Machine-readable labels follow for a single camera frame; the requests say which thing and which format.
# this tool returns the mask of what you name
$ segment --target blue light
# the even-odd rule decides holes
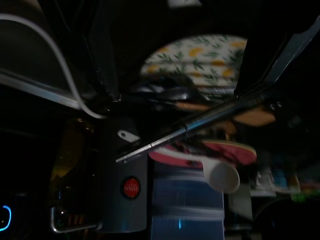
[[[9,221],[8,221],[8,224],[4,228],[0,228],[0,232],[6,230],[9,227],[10,223],[11,223],[11,209],[10,209],[10,207],[3,206],[3,208],[7,209],[9,211]]]

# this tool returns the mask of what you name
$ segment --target red button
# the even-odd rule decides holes
[[[128,197],[128,198],[135,198],[138,196],[140,192],[140,184],[138,180],[134,177],[130,177],[126,179],[123,183],[123,193]]]

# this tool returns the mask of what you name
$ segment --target white cable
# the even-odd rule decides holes
[[[55,41],[50,37],[50,35],[48,33],[46,33],[46,31],[44,31],[40,26],[38,26],[37,24],[35,24],[34,22],[25,19],[23,17],[20,16],[16,16],[16,15],[11,15],[11,14],[5,14],[5,13],[0,13],[0,20],[6,20],[6,21],[12,21],[12,22],[16,22],[19,24],[23,24],[31,29],[33,29],[34,31],[36,31],[42,38],[43,40],[46,41],[46,43],[49,45],[49,47],[51,48],[51,50],[53,51],[53,54],[55,55],[61,69],[62,72],[64,74],[64,77],[69,85],[69,88],[71,90],[71,93],[73,94],[73,96],[75,97],[76,101],[78,102],[80,108],[87,113],[88,115],[90,115],[93,118],[96,119],[105,119],[107,118],[107,116],[104,115],[100,115],[97,114],[93,111],[91,111],[86,104],[84,103],[84,101],[82,100],[78,89],[76,87],[74,78],[72,77],[72,74],[69,70],[68,64],[62,54],[62,52],[60,51],[59,47],[57,46],[57,44],[55,43]]]

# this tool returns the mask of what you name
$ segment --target wooden handle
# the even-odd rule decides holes
[[[205,111],[210,108],[208,105],[196,104],[196,103],[187,103],[178,101],[175,105],[178,109],[188,110],[188,111]]]

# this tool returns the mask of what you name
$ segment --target telescopic metal rod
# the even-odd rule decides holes
[[[264,93],[256,93],[248,96],[239,97],[208,111],[202,112],[192,118],[180,121],[174,127],[155,134],[155,137],[147,141],[136,141],[132,147],[125,149],[116,158],[117,163],[127,163],[135,159],[135,157],[152,151],[156,148],[170,144],[174,141],[181,140],[185,137],[194,135],[199,130],[205,129],[212,124],[223,121],[229,117],[245,112],[262,104],[266,95]]]

